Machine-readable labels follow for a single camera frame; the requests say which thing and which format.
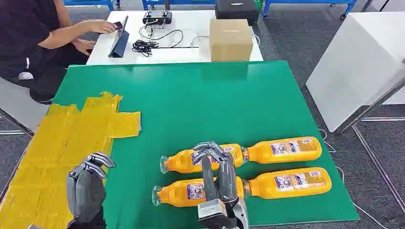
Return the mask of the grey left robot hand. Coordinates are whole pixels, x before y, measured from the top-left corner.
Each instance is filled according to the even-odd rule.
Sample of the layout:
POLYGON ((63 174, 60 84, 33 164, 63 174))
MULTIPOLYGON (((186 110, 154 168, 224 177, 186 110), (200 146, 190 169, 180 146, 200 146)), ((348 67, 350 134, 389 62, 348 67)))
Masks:
POLYGON ((115 162, 101 152, 89 154, 66 177, 68 207, 74 216, 72 222, 85 228, 104 228, 103 202, 107 177, 102 166, 114 168, 115 162))

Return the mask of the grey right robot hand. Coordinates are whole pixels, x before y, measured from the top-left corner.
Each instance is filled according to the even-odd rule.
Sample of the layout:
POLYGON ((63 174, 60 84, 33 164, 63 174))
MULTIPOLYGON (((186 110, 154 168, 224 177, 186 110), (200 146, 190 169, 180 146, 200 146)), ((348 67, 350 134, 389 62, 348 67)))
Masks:
POLYGON ((236 172, 232 155, 215 142, 202 142, 194 148, 197 152, 194 164, 202 163, 205 200, 220 199, 228 203, 238 199, 236 172), (208 156, 219 163, 217 177, 213 177, 212 164, 208 156))

